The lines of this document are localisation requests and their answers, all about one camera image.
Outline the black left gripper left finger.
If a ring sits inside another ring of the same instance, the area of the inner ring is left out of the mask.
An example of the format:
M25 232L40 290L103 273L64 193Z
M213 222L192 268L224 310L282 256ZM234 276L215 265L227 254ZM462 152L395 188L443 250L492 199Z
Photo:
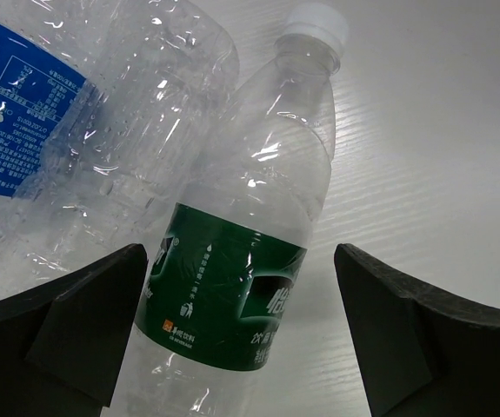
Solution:
M0 416L98 416L110 405L147 265L130 244L0 300Z

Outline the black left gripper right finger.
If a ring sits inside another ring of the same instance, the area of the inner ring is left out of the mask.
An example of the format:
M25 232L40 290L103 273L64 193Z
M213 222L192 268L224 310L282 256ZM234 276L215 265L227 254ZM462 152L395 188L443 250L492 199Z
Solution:
M334 264L372 415L500 416L500 308L351 244Z

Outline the clear bottle green label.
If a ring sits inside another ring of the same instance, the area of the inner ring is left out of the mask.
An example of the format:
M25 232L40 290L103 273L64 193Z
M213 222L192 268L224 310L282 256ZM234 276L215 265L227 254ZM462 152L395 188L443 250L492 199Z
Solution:
M299 4L275 57L230 99L170 218L104 415L245 415L330 185L330 79L348 35L339 11Z

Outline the clear unlabelled plastic bottle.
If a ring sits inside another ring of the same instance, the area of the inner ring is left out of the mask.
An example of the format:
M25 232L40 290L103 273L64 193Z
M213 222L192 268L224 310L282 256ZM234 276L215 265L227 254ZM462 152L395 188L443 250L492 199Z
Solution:
M108 5L86 82L0 209L0 300L131 243L156 251L203 139L236 86L227 31L189 1Z

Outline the clear bottle blue label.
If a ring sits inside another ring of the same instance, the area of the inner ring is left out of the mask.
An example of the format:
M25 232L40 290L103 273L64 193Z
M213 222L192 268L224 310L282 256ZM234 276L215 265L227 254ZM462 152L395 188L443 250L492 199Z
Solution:
M0 210L86 81L74 1L0 1Z

